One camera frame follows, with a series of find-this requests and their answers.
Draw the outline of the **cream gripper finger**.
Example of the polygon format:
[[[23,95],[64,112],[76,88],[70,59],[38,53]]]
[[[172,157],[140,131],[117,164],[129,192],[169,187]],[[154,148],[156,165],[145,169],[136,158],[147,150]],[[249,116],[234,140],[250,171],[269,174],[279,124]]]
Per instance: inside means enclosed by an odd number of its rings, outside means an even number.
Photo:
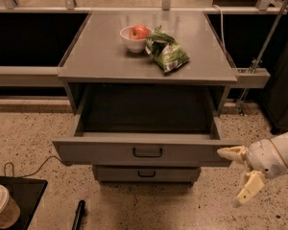
[[[217,150],[217,153],[227,160],[243,164],[246,160],[246,153],[248,149],[244,146],[221,148]]]
[[[237,208],[256,196],[266,184],[266,176],[260,171],[245,172],[240,183],[240,190],[233,198],[232,205]]]

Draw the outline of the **white rounded gripper body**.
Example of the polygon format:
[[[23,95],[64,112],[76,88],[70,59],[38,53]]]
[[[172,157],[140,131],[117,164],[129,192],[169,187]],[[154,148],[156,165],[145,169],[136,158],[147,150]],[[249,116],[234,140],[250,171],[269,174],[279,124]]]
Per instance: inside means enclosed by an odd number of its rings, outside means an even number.
[[[254,171],[264,173],[268,179],[275,179],[288,172],[274,139],[263,139],[252,143],[246,158],[248,165]]]

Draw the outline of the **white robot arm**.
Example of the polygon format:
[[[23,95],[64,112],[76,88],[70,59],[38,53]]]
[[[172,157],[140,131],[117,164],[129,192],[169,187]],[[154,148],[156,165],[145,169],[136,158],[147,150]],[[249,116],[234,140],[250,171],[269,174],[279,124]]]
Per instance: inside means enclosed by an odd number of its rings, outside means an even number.
[[[240,207],[256,196],[268,180],[288,173],[288,132],[262,139],[248,147],[221,148],[217,153],[248,167],[242,175],[240,191],[233,200],[233,206]]]

